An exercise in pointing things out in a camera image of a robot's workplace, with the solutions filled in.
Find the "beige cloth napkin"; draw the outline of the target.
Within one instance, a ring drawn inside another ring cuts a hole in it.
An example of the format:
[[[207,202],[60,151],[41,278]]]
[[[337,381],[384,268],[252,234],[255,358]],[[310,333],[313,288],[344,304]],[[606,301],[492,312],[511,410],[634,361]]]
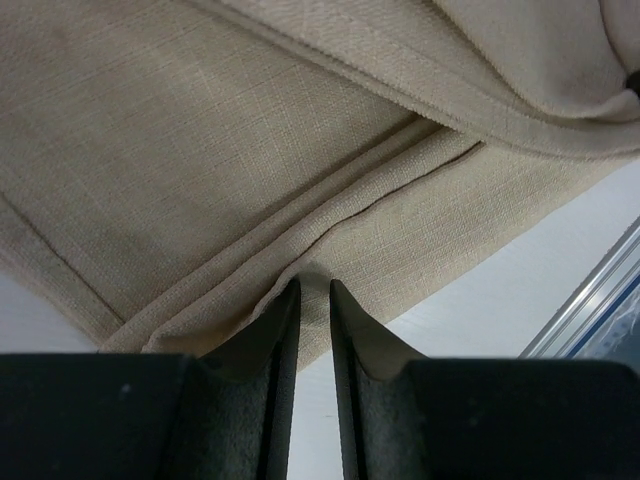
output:
[[[1,268],[104,352],[389,321],[639,152],[635,1],[5,1]]]

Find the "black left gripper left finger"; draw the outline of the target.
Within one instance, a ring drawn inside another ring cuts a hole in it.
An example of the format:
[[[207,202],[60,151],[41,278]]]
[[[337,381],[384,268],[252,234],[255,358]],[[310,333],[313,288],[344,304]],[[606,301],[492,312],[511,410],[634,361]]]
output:
[[[202,357],[5,354],[5,479],[283,479],[300,331],[292,280]]]

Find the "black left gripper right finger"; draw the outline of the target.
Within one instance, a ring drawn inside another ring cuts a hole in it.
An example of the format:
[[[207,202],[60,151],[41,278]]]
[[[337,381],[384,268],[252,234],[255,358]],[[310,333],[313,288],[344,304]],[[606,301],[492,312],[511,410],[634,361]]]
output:
[[[348,479],[635,479],[639,378],[600,360],[429,358],[330,284]]]

